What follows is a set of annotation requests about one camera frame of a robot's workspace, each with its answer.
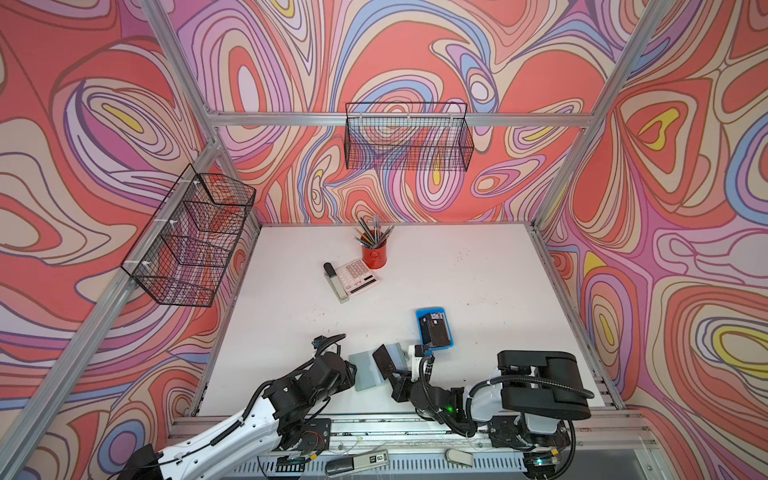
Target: colorful swirl wallpaper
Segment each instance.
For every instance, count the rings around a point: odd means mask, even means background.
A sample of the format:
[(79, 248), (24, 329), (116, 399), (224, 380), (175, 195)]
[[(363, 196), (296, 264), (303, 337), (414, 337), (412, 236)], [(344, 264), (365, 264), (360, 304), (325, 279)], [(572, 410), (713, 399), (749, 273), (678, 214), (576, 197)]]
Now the colorful swirl wallpaper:
[[(0, 435), (205, 145), (139, 0), (0, 0)], [(218, 111), (462, 100), (589, 112), (643, 2), (163, 0)], [(768, 471), (768, 5), (680, 0), (543, 229), (627, 404), (681, 478)], [(577, 134), (474, 127), (469, 171), (349, 172), (343, 129), (226, 127), (265, 223), (532, 220)], [(138, 290), (22, 480), (105, 480), (161, 448), (245, 266), (214, 306)]]
[(768, 475), (768, 4), (677, 2), (543, 233), (681, 478)]
[[(465, 101), (589, 112), (642, 11), (629, 1), (219, 0), (170, 18), (215, 111)], [(264, 223), (531, 220), (575, 128), (474, 127), (466, 173), (353, 171), (343, 127), (221, 129)]]
[[(204, 140), (130, 2), (0, 2), (0, 435)], [(190, 403), (254, 232), (208, 310), (138, 290), (19, 478), (103, 480)]]

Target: metal rail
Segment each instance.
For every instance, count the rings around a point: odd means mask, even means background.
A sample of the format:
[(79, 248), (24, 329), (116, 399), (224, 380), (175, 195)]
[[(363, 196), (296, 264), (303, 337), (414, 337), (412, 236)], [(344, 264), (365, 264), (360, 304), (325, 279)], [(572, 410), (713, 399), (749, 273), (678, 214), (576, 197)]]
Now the metal rail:
[(584, 358), (587, 360), (587, 364), (592, 370), (592, 374), (604, 379), (604, 382), (601, 385), (605, 385), (614, 407), (620, 410), (626, 409), (627, 406), (624, 404), (621, 394), (616, 389), (616, 385), (611, 381), (611, 377), (607, 374), (605, 365), (600, 360), (598, 352), (594, 349), (592, 342), (589, 340), (587, 330), (584, 328), (579, 312), (575, 309), (573, 304), (571, 304), (571, 298), (568, 296), (568, 292), (565, 291), (563, 280), (554, 268), (552, 257), (549, 255), (549, 251), (544, 244), (544, 240), (541, 238), (541, 234), (534, 227), (528, 228), (528, 234), (531, 236), (531, 242), (538, 253), (541, 265), (547, 273), (549, 283), (554, 289), (554, 294), (560, 302), (560, 307), (563, 309), (563, 313), (565, 313), (565, 318), (568, 319), (568, 325), (571, 326), (571, 331), (576, 338), (576, 343), (578, 343), (579, 349), (584, 354)]
[[(184, 417), (170, 428), (169, 444), (181, 442), (216, 425), (226, 416)], [(415, 413), (322, 415), (331, 419), (327, 455), (339, 452), (356, 455), (386, 443), (387, 450), (399, 453), (443, 453), (446, 449), (494, 452), (488, 431), (481, 428), (471, 439), (451, 433), (444, 425), (427, 422)], [(656, 439), (639, 411), (592, 410), (592, 417), (574, 422), (579, 449), (656, 448)]]
[[(208, 171), (217, 153), (218, 147), (215, 144), (206, 146), (195, 161), (195, 169)], [(182, 180), (192, 180), (194, 172), (191, 169), (185, 172), (187, 177), (182, 177)], [(168, 196), (165, 205), (158, 211), (156, 220), (166, 220), (170, 217), (184, 196), (184, 191), (184, 188), (177, 188)], [(129, 258), (130, 261), (141, 260), (163, 225), (164, 222), (160, 221), (154, 221), (149, 225), (147, 231), (136, 243)], [(16, 475), (25, 467), (29, 457), (78, 383), (80, 376), (88, 367), (91, 358), (114, 325), (114, 321), (125, 308), (135, 288), (136, 283), (128, 274), (117, 268), (116, 274), (94, 309), (80, 325), (27, 405), (8, 428), (0, 444), (0, 478), (16, 478)]]
[[(187, 102), (192, 109), (195, 120), (205, 132), (208, 141), (213, 141), (216, 144), (223, 145), (219, 131), (208, 120), (208, 112), (210, 108), (200, 93), (200, 89), (197, 86), (197, 81), (192, 75), (192, 71), (189, 68), (189, 63), (184, 56), (184, 51), (181, 49), (181, 43), (179, 37), (174, 31), (173, 25), (170, 23), (168, 13), (165, 12), (165, 8), (161, 4), (161, 0), (141, 0), (141, 7), (144, 9), (144, 13), (147, 15), (147, 21), (152, 32), (157, 38), (157, 43), (163, 50), (165, 57), (168, 59), (170, 66), (170, 75), (176, 81), (179, 90), (186, 97)], [(240, 178), (237, 173), (235, 164), (230, 157), (230, 153), (226, 148), (221, 149), (220, 160), (217, 162), (221, 171), (228, 177)]]
[(632, 35), (630, 35), (624, 50), (621, 51), (613, 71), (608, 75), (603, 91), (600, 93), (597, 104), (592, 111), (594, 121), (583, 130), (571, 146), (568, 156), (555, 174), (554, 180), (547, 189), (544, 199), (534, 212), (534, 224), (540, 225), (557, 205), (558, 200), (565, 192), (571, 178), (574, 176), (581, 160), (587, 153), (592, 141), (597, 137), (606, 121), (611, 106), (621, 91), (621, 87), (627, 82), (632, 68), (640, 59), (643, 50), (648, 45), (662, 18), (669, 11), (672, 0), (649, 0), (640, 16)]
[[(410, 114), (412, 118), (434, 117), (436, 114)], [(377, 114), (377, 116), (407, 116), (407, 114)], [(587, 127), (592, 114), (472, 114), (467, 113), (470, 127)], [(303, 126), (342, 127), (346, 121), (344, 113), (233, 113), (213, 112), (208, 119), (214, 126)]]

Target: pencil holder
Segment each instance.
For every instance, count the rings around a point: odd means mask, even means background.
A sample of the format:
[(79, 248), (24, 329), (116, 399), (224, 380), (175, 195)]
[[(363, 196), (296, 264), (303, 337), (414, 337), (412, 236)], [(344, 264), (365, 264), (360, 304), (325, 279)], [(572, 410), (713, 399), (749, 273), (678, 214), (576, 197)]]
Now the pencil holder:
[(366, 263), (368, 268), (376, 270), (381, 268), (386, 263), (386, 242), (382, 246), (376, 249), (362, 248), (362, 261)]

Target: white object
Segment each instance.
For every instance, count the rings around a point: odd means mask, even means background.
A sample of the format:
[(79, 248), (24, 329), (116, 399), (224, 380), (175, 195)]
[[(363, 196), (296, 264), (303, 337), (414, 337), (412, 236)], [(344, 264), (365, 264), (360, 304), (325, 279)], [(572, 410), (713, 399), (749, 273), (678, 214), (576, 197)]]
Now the white object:
[[(496, 369), (493, 375), (487, 379), (500, 376), (502, 373), (499, 369)], [(464, 390), (464, 403), (466, 404), (467, 397), (469, 397), (469, 390)], [(480, 389), (477, 394), (472, 397), (472, 418), (478, 422), (489, 422), (491, 417), (496, 415), (509, 415), (508, 410), (502, 408), (502, 384), (497, 383)]]
[(422, 357), (416, 358), (416, 345), (408, 346), (408, 361), (411, 363), (411, 380), (415, 382), (419, 379), (419, 362)]
[[(407, 349), (419, 341), (415, 311), (435, 305), (448, 312), (454, 346), (435, 352), (434, 386), (471, 388), (488, 378), (502, 350), (562, 351), (576, 356), (584, 387), (597, 394), (589, 406), (604, 406), (524, 225), (398, 227), (376, 271), (380, 285), (341, 305), (319, 272), (359, 252), (348, 227), (261, 230), (227, 331), (219, 332), (199, 416), (242, 409), (261, 382), (304, 362), (318, 335), (346, 333), (345, 359), (382, 343)], [(413, 412), (391, 395), (385, 386), (350, 389), (323, 413)]]
[[(253, 405), (250, 415), (241, 427), (216, 445), (205, 446), (230, 425), (240, 421), (243, 410), (192, 439), (162, 449), (163, 456), (157, 462), (161, 464), (163, 478), (216, 480), (249, 459), (274, 450), (280, 443), (280, 435), (277, 435), (279, 422), (272, 417), (275, 412), (272, 402), (262, 398)], [(199, 452), (183, 457), (201, 447), (203, 448)], [(173, 458), (179, 460), (162, 465)]]
[(475, 466), (475, 456), (471, 453), (462, 452), (461, 450), (445, 450), (445, 460), (451, 463), (466, 465), (468, 467)]
[(323, 275), (325, 276), (326, 280), (328, 280), (328, 284), (331, 286), (331, 290), (333, 290), (336, 298), (339, 299), (339, 303), (349, 302), (349, 295), (346, 294), (344, 287), (339, 281), (339, 275), (336, 274), (334, 276), (328, 276), (328, 273), (324, 273)]
[(379, 279), (362, 261), (362, 258), (337, 268), (336, 276), (348, 296), (362, 293), (379, 283)]

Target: wire mesh basket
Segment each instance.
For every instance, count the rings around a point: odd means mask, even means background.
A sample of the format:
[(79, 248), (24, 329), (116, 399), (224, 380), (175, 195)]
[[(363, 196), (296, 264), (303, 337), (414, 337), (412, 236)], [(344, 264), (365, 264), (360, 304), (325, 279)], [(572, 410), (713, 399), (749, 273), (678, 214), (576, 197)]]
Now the wire mesh basket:
[(226, 175), (195, 174), (129, 274), (157, 303), (213, 305), (255, 198), (252, 187)]
[(348, 103), (346, 167), (467, 171), (475, 144), (466, 112), (463, 102)]

